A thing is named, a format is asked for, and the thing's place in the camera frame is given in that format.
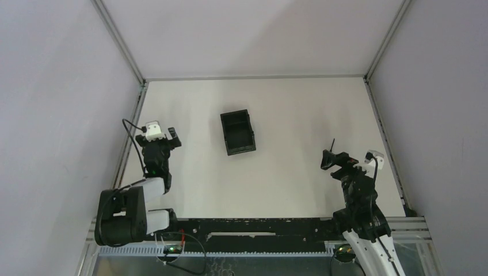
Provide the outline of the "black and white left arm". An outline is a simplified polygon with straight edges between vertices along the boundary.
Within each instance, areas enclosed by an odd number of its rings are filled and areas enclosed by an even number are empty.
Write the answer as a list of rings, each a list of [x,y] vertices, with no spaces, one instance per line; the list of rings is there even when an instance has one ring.
[[[101,192],[94,230],[99,246],[138,243],[157,232],[167,240],[178,236],[180,225],[173,209],[149,210],[147,207],[171,188],[170,153],[181,146],[181,141],[173,127],[168,131],[170,137],[166,137],[156,123],[148,124],[146,132],[135,139],[142,148],[143,178],[119,189]]]

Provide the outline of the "red handled screwdriver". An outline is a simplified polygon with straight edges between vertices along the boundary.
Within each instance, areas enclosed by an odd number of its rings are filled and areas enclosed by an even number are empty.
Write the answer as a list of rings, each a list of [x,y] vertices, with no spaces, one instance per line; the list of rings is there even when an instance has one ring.
[[[335,140],[336,139],[334,138],[333,141],[332,141],[332,144],[331,144],[330,149],[329,149],[330,152],[333,152],[333,147],[334,147]]]

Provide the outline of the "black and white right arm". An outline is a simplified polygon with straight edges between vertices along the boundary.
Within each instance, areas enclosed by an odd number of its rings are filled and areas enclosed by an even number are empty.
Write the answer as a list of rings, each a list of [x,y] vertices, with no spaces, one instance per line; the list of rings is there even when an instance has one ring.
[[[363,161],[346,152],[322,152],[321,169],[334,166],[330,176],[340,181],[345,207],[333,213],[333,233],[346,239],[365,275],[404,275],[391,228],[376,204],[376,180],[385,164],[384,155],[369,150]]]

